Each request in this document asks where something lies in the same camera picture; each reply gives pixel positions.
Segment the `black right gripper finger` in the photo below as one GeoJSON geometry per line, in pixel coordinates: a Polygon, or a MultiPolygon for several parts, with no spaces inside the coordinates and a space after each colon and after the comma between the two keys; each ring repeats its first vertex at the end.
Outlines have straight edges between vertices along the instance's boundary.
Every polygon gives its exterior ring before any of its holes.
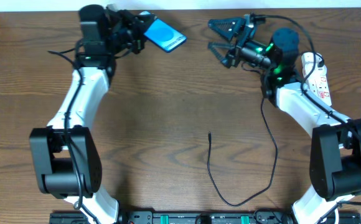
{"type": "Polygon", "coordinates": [[[214,56],[219,60],[225,60],[226,56],[222,54],[224,50],[232,50],[234,45],[229,43],[221,43],[221,42],[209,42],[207,48],[214,54],[214,56]]]}
{"type": "Polygon", "coordinates": [[[242,17],[211,19],[208,21],[208,27],[224,40],[230,42],[234,37],[240,34],[245,23],[246,19],[242,17]]]}

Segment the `blue Samsung Galaxy smartphone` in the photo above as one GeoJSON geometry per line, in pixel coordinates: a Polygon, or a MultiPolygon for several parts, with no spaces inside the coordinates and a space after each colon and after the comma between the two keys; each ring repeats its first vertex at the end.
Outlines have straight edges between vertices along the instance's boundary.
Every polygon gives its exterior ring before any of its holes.
{"type": "Polygon", "coordinates": [[[158,18],[149,26],[144,36],[166,53],[172,52],[187,40],[184,34],[158,18]]]}

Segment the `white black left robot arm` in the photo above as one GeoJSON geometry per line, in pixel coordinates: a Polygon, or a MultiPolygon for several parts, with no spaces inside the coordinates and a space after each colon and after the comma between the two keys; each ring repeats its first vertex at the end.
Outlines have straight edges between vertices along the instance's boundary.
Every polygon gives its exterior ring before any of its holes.
{"type": "Polygon", "coordinates": [[[79,10],[82,37],[70,59],[72,83],[55,116],[29,136],[39,190],[73,205],[90,223],[124,223],[118,201],[102,185],[102,164],[91,135],[101,100],[111,86],[116,61],[144,48],[156,16],[112,5],[79,10]]]}

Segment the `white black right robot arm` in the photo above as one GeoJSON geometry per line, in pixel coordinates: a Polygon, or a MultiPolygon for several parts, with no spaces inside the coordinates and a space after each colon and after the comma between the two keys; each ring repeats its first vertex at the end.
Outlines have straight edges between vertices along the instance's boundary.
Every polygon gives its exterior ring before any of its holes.
{"type": "Polygon", "coordinates": [[[278,218],[279,223],[352,223],[356,215],[339,208],[354,204],[361,195],[361,118],[351,119],[318,96],[324,76],[324,59],[314,48],[299,51],[299,37],[306,29],[295,24],[274,32],[268,44],[254,39],[264,14],[212,19],[208,26],[223,39],[209,50],[220,63],[260,75],[263,99],[287,113],[311,137],[309,176],[311,186],[278,218]]]}

